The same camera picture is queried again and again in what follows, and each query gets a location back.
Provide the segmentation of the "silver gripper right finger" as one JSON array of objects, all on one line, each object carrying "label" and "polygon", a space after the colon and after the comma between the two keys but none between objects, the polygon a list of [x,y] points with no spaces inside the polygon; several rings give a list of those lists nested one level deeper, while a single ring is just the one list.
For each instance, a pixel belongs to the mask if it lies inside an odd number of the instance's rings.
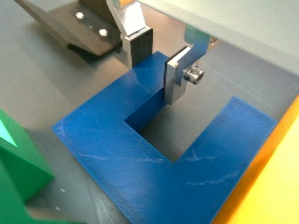
[{"label": "silver gripper right finger", "polygon": [[164,63],[162,90],[164,100],[172,105],[182,96],[186,83],[197,85],[204,72],[194,65],[206,53],[210,35],[185,25],[184,41],[186,45]]}]

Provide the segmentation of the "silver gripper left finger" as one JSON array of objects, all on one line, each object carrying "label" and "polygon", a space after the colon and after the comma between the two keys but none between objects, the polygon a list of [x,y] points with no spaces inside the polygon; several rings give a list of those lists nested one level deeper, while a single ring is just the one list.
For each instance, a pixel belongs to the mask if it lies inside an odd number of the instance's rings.
[{"label": "silver gripper left finger", "polygon": [[152,55],[153,29],[145,25],[141,5],[136,0],[106,0],[120,30],[126,63],[134,67]]}]

